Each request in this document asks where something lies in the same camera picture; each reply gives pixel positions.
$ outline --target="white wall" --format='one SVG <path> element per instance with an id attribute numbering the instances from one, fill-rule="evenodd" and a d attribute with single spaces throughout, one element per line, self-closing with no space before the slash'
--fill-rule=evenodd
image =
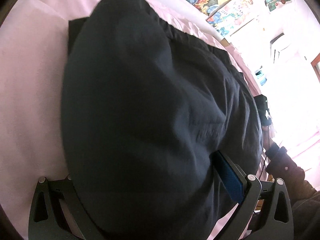
<path id="1" fill-rule="evenodd" d="M 292 0 L 291 35 L 299 45 L 299 53 L 311 62 L 320 53 L 320 24 L 304 0 Z"/>

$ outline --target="metal bolt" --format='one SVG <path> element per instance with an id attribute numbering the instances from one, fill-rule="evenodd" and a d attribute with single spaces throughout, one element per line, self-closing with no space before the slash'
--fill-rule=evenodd
<path id="1" fill-rule="evenodd" d="M 256 176 L 249 174 L 248 175 L 248 180 L 254 181 L 256 179 Z"/>
<path id="2" fill-rule="evenodd" d="M 283 182 L 282 179 L 277 179 L 277 183 L 280 184 L 280 185 L 283 185 L 284 182 Z"/>
<path id="3" fill-rule="evenodd" d="M 40 177 L 38 181 L 39 181 L 39 183 L 44 183 L 45 182 L 45 177 Z"/>

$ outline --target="person's hand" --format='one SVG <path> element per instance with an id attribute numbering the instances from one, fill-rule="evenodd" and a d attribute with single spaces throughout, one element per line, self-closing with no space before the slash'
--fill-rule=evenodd
<path id="1" fill-rule="evenodd" d="M 275 142 L 271 139 L 270 130 L 267 126 L 262 126 L 262 145 L 267 151 Z"/>

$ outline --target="black fabric cover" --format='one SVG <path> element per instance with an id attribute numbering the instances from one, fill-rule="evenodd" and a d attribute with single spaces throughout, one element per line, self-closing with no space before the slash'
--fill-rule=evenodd
<path id="1" fill-rule="evenodd" d="M 227 52 L 145 0 L 102 0 L 65 68 L 61 125 L 77 194 L 109 239 L 207 239 L 233 206 L 211 154 L 255 174 L 257 109 Z"/>
<path id="2" fill-rule="evenodd" d="M 292 206 L 294 240 L 319 239 L 320 191 Z"/>
<path id="3" fill-rule="evenodd" d="M 69 21 L 69 29 L 68 29 L 68 55 L 71 53 L 71 49 L 73 48 L 73 44 L 76 41 L 78 34 L 80 33 L 83 24 L 88 19 L 88 17 L 75 19 L 73 21 Z"/>

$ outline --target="bed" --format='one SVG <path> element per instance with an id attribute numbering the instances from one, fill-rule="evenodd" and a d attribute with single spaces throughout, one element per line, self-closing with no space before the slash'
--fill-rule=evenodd
<path id="1" fill-rule="evenodd" d="M 99 1 L 18 0 L 0 28 L 0 203 L 24 239 L 38 178 L 68 175 L 60 132 L 68 21 L 89 16 Z M 146 1 L 170 25 L 226 50 L 252 95 L 261 93 L 241 55 L 232 45 L 222 46 L 222 37 L 201 12 L 185 0 Z M 234 209 L 218 221 L 208 239 L 217 235 Z"/>

